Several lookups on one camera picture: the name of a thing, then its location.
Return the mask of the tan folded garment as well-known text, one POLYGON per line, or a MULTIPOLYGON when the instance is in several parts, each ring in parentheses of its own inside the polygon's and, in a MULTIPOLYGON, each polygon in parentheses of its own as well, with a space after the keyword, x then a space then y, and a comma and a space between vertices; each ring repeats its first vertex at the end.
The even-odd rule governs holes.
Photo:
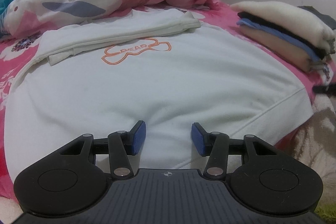
POLYGON ((313 58, 310 57, 303 49, 294 46, 290 42, 286 42, 277 36, 269 34, 268 32, 256 30, 245 25, 240 26, 239 29, 245 36, 248 36, 252 40, 255 40, 259 44, 269 48, 271 51, 276 53, 276 55, 304 72, 317 69, 317 66, 322 64, 322 61, 313 61, 313 58))

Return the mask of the black folded garment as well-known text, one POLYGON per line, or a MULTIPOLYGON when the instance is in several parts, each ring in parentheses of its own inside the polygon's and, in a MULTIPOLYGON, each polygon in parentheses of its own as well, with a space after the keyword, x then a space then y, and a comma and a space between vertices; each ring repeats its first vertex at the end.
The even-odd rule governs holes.
POLYGON ((308 42, 306 39, 288 31, 284 27, 268 22, 258 16, 252 15, 248 12, 238 12, 238 17, 240 18, 237 22, 238 26, 245 25, 255 30, 264 31, 267 34, 283 39, 291 45, 304 50, 313 61, 320 61, 330 54, 327 50, 314 46, 311 42, 308 42))

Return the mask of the blue folded garment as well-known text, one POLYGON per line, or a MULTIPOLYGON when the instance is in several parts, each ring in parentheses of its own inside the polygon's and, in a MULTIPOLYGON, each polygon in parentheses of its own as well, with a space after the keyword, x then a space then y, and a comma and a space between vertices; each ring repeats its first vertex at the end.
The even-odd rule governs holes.
POLYGON ((299 64, 318 63, 326 57, 324 51, 321 53, 314 51, 312 46, 308 46, 296 38, 255 23, 252 20, 243 18, 237 22, 237 25, 244 35, 266 46, 283 59, 297 66, 299 64))

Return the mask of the beige patterned fleece blanket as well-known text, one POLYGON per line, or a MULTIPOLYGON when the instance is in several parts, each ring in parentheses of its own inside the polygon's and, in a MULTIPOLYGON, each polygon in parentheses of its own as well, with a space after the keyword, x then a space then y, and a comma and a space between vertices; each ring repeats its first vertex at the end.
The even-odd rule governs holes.
POLYGON ((326 95, 317 95, 313 116, 276 148, 315 170, 322 178, 323 194, 319 206, 335 205, 335 109, 326 95))

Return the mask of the grey folded garment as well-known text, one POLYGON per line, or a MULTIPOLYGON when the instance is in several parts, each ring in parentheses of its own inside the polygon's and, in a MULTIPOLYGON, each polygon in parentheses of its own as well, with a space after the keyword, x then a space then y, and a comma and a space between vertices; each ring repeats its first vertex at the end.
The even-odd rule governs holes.
POLYGON ((322 20, 332 30, 336 29, 336 20, 332 18, 331 16, 320 13, 318 10, 316 10, 312 6, 299 6, 298 8, 311 12, 312 14, 317 16, 320 20, 322 20))

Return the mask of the cream folded garment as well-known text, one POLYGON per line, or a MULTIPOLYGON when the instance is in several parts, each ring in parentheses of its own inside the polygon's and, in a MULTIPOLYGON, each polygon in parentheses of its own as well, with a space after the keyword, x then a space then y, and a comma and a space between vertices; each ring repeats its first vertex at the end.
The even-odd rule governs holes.
POLYGON ((231 5, 236 12, 247 12, 274 23, 322 49, 327 55, 335 53, 335 33, 318 16, 284 2, 243 1, 231 5))

